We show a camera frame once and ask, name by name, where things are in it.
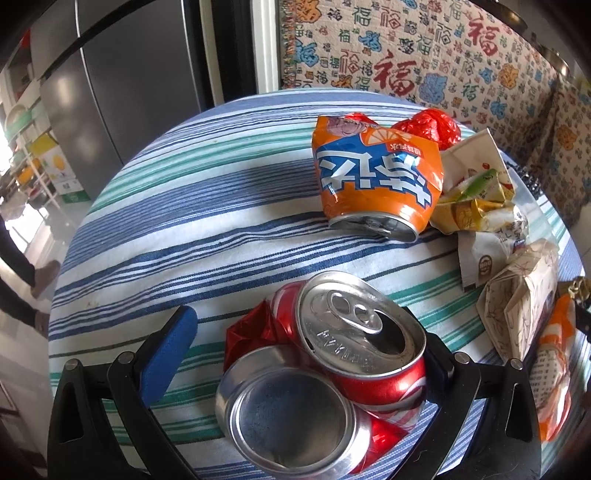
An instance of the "metal screw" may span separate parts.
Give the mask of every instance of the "metal screw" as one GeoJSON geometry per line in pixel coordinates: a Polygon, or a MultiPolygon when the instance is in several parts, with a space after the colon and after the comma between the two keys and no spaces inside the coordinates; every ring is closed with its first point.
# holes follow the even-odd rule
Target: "metal screw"
{"type": "Polygon", "coordinates": [[[120,364],[128,364],[133,359],[134,359],[134,353],[133,352],[123,352],[123,353],[120,353],[119,356],[117,357],[117,361],[120,364]]]}
{"type": "Polygon", "coordinates": [[[471,360],[470,356],[464,352],[456,352],[453,357],[456,359],[456,362],[463,365],[469,364],[471,360]]]}
{"type": "Polygon", "coordinates": [[[76,358],[70,358],[64,366],[66,370],[74,370],[78,366],[78,360],[76,358]]]}
{"type": "Polygon", "coordinates": [[[523,364],[518,358],[512,358],[509,363],[513,368],[515,368],[515,370],[521,370],[523,368],[523,364]]]}

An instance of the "patterned tapestry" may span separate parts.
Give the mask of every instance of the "patterned tapestry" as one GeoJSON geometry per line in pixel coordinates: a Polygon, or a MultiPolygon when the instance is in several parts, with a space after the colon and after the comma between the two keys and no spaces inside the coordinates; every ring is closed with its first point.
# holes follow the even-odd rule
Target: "patterned tapestry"
{"type": "Polygon", "coordinates": [[[569,84],[500,20],[460,0],[282,7],[283,87],[381,92],[445,110],[475,131],[489,128],[500,149],[541,177],[565,223],[576,221],[591,191],[589,97],[567,94],[569,84]],[[573,115],[586,123],[577,127],[573,115]]]}

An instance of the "orange soda can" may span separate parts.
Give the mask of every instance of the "orange soda can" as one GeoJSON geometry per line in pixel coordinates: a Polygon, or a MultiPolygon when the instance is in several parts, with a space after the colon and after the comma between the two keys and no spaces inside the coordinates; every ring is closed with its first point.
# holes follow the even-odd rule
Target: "orange soda can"
{"type": "Polygon", "coordinates": [[[320,116],[312,135],[329,225],[414,242],[441,195],[435,142],[392,128],[320,116]]]}

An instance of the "shoe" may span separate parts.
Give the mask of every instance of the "shoe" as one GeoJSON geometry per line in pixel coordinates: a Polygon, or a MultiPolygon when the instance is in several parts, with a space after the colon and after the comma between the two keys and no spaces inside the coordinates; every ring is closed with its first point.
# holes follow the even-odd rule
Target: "shoe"
{"type": "Polygon", "coordinates": [[[51,260],[45,267],[35,270],[35,286],[31,287],[31,295],[34,299],[38,299],[39,295],[57,278],[60,268],[61,265],[57,260],[51,260]]]}
{"type": "Polygon", "coordinates": [[[35,330],[44,338],[49,334],[49,314],[39,312],[35,314],[35,330]]]}

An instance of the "gray refrigerator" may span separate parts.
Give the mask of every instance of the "gray refrigerator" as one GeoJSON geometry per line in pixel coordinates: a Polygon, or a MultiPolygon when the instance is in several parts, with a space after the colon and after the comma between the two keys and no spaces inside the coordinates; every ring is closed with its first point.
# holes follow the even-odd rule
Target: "gray refrigerator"
{"type": "Polygon", "coordinates": [[[31,28],[31,57],[93,199],[152,140],[213,106],[198,0],[57,0],[31,28]]]}

